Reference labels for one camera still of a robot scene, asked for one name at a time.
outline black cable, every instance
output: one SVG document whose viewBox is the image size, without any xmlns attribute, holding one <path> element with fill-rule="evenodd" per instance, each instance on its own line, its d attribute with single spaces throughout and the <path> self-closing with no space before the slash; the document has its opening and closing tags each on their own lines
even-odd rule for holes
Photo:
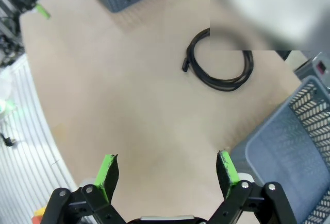
<svg viewBox="0 0 330 224">
<path fill-rule="evenodd" d="M 14 145 L 15 143 L 15 139 L 11 139 L 10 137 L 5 138 L 5 136 L 0 132 L 0 137 L 2 138 L 2 140 L 5 142 L 5 145 L 7 147 L 11 147 Z"/>
<path fill-rule="evenodd" d="M 220 31 L 220 34 L 221 36 L 228 36 L 231 39 L 233 39 L 236 42 L 236 44 L 240 46 L 240 48 L 242 48 L 241 46 L 244 46 L 242 40 L 233 33 L 224 30 L 224 31 Z M 187 57 L 185 58 L 184 63 L 182 65 L 182 70 L 184 72 L 187 72 L 189 65 L 191 65 L 192 69 L 194 70 L 198 78 L 201 79 L 202 82 L 204 82 L 205 84 L 216 90 L 231 92 L 238 89 L 248 80 L 248 78 L 250 77 L 253 71 L 254 62 L 253 62 L 252 52 L 250 50 L 242 50 L 244 55 L 244 70 L 240 76 L 226 80 L 211 77 L 199 66 L 199 64 L 196 61 L 195 53 L 194 53 L 195 46 L 198 43 L 198 41 L 208 36 L 210 36 L 210 28 L 201 31 L 191 41 L 190 45 L 187 48 Z"/>
</svg>

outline orange object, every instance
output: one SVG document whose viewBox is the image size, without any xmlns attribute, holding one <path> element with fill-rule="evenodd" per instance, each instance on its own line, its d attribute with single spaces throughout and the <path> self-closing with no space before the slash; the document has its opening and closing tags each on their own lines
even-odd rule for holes
<svg viewBox="0 0 330 224">
<path fill-rule="evenodd" d="M 43 216 L 45 211 L 46 211 L 46 208 L 41 208 L 41 209 L 35 211 L 35 216 Z"/>
<path fill-rule="evenodd" d="M 32 217 L 32 224 L 40 224 L 42 220 L 42 216 L 34 216 Z"/>
</svg>

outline beige table surface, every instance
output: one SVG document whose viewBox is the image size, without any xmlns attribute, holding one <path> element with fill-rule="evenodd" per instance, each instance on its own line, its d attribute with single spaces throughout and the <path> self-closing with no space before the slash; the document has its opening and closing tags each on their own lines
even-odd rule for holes
<svg viewBox="0 0 330 224">
<path fill-rule="evenodd" d="M 119 154 L 113 204 L 141 215 L 209 218 L 222 201 L 216 155 L 244 139 L 300 84 L 274 51 L 232 93 L 181 66 L 191 39 L 209 27 L 209 0 L 144 0 L 112 14 L 97 0 L 41 0 L 52 15 L 21 17 L 35 85 L 58 148 L 79 184 L 105 154 Z M 243 68 L 240 51 L 196 49 L 216 77 Z M 255 223 L 251 215 L 241 223 Z"/>
</svg>

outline green object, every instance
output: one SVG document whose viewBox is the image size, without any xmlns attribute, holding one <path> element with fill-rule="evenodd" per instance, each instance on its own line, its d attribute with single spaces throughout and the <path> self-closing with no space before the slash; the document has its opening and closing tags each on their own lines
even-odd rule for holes
<svg viewBox="0 0 330 224">
<path fill-rule="evenodd" d="M 38 10 L 39 13 L 41 13 L 44 17 L 46 17 L 46 19 L 49 19 L 51 17 L 51 15 L 41 4 L 37 4 L 36 9 Z"/>
<path fill-rule="evenodd" d="M 105 158 L 103 159 L 103 163 L 102 163 L 102 165 L 98 171 L 98 174 L 96 176 L 96 179 L 94 181 L 94 185 L 103 192 L 103 194 L 108 202 L 109 202 L 109 200 L 111 201 L 111 199 L 109 199 L 109 197 L 108 197 L 108 194 L 110 192 L 107 192 L 106 180 L 108 179 L 110 168 L 115 161 L 117 161 L 117 156 L 115 156 L 113 154 L 106 155 Z"/>
<path fill-rule="evenodd" d="M 218 153 L 217 174 L 224 198 L 228 198 L 232 188 L 240 181 L 235 166 L 227 151 Z"/>
</svg>

